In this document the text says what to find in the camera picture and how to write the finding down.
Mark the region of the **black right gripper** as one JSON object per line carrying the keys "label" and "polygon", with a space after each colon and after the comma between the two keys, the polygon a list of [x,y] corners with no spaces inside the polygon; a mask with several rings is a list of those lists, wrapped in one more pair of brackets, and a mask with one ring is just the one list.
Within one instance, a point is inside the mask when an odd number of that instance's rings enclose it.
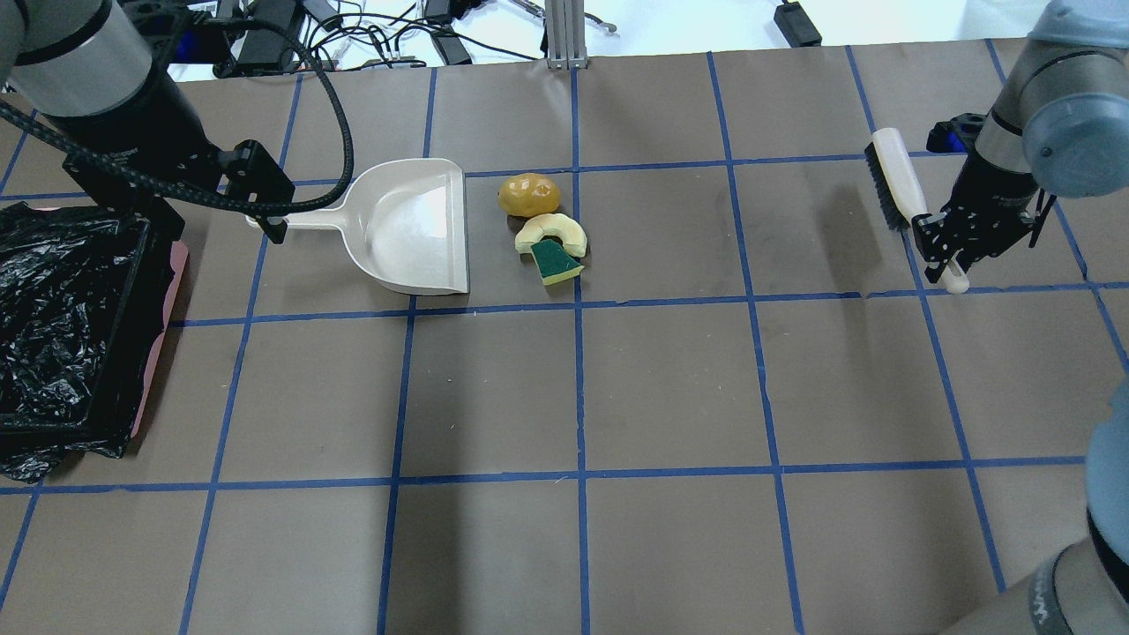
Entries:
{"label": "black right gripper", "polygon": [[1029,246],[1036,245],[1056,201],[1032,174],[968,155],[946,205],[911,218],[916,249],[926,261],[924,276],[938,284],[954,275],[951,266],[965,275],[975,262],[1001,256],[1025,237]]}

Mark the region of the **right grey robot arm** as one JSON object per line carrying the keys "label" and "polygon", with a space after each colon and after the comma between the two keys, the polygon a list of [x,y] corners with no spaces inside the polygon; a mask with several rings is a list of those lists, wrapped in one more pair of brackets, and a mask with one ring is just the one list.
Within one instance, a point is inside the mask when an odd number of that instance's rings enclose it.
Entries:
{"label": "right grey robot arm", "polygon": [[911,225],[928,281],[1036,245],[1058,198],[1126,188],[1126,47],[1124,1],[1052,1],[991,108],[935,124],[929,153],[965,160],[946,205]]}

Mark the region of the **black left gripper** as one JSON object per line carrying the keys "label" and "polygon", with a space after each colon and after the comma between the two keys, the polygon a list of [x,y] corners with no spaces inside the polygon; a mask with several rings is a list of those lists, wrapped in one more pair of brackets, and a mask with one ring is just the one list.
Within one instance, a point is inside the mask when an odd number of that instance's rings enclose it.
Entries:
{"label": "black left gripper", "polygon": [[[233,150],[210,146],[174,158],[167,169],[157,169],[156,162],[142,160],[140,153],[120,156],[116,164],[172,183],[193,195],[227,195],[245,205],[290,205],[294,201],[294,182],[257,140],[244,140]],[[111,212],[137,214],[173,238],[184,232],[185,221],[169,203],[172,195],[160,194],[152,186],[125,176],[113,176],[76,153],[68,153],[62,168],[95,205]]]}

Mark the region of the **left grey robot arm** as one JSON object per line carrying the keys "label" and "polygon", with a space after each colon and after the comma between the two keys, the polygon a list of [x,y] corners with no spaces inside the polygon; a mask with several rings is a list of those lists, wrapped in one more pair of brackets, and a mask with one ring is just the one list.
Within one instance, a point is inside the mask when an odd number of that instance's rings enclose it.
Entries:
{"label": "left grey robot arm", "polygon": [[286,236],[294,182],[257,140],[231,150],[205,134],[196,108],[116,1],[5,1],[3,82],[49,121],[41,140],[96,205],[137,214],[173,237],[172,200],[250,216]]}

